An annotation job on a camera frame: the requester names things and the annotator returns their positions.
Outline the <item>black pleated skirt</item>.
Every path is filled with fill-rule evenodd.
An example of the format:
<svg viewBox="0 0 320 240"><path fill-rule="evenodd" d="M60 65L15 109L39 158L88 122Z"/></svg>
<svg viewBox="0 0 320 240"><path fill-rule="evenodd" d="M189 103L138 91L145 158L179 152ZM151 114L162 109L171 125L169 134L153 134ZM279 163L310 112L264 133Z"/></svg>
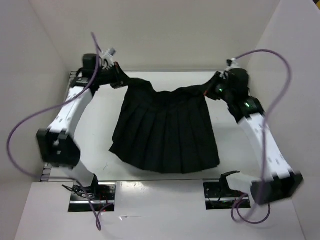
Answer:
<svg viewBox="0 0 320 240"><path fill-rule="evenodd" d="M188 174L219 166L220 157L205 99L209 83L156 91L130 78L110 152L135 168Z"/></svg>

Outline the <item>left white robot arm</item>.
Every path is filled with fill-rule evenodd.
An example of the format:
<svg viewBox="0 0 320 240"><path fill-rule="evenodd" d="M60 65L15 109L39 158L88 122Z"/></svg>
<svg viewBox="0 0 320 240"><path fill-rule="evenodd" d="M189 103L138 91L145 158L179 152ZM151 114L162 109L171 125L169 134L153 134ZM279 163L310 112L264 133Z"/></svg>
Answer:
<svg viewBox="0 0 320 240"><path fill-rule="evenodd" d="M113 61L116 51L110 48L99 54L82 57L82 67L70 75L70 86L65 104L57 117L46 128L38 130L36 139L44 163L60 168L74 181L69 191L94 200L99 196L97 176L81 162L81 150L74 140L78 123L100 86L116 89L128 78Z"/></svg>

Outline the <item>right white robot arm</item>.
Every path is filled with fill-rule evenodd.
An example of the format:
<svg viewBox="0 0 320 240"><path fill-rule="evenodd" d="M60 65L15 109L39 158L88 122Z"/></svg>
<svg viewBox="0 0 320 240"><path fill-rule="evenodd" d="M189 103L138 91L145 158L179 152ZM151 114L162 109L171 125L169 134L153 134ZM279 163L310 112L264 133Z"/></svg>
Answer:
<svg viewBox="0 0 320 240"><path fill-rule="evenodd" d="M255 204L263 206L291 198L304 181L285 160L267 124L260 101L250 95L250 76L235 58L226 61L226 69L209 80L204 95L222 100L229 113L246 134L261 170L260 178L233 172L219 184L220 193L229 197L236 191L248 193Z"/></svg>

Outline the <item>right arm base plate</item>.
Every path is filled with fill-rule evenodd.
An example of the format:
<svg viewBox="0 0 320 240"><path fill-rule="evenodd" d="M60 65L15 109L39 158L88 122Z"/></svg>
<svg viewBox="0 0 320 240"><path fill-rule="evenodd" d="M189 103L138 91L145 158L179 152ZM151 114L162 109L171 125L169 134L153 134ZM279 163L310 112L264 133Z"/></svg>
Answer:
<svg viewBox="0 0 320 240"><path fill-rule="evenodd" d="M222 190L218 181L204 181L203 191L206 210L230 210L243 193Z"/></svg>

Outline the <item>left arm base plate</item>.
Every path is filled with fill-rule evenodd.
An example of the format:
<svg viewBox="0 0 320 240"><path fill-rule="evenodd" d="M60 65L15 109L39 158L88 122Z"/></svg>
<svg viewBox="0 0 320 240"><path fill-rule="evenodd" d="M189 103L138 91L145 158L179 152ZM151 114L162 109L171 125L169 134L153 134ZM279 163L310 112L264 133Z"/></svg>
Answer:
<svg viewBox="0 0 320 240"><path fill-rule="evenodd" d="M65 185L63 187L71 192L68 212L84 213L92 211L88 199L79 187L77 187L76 192L74 191L75 187ZM116 182L100 182L98 193L94 195L92 192L88 192L90 201L97 213L99 211L113 212L115 210L116 187Z"/></svg>

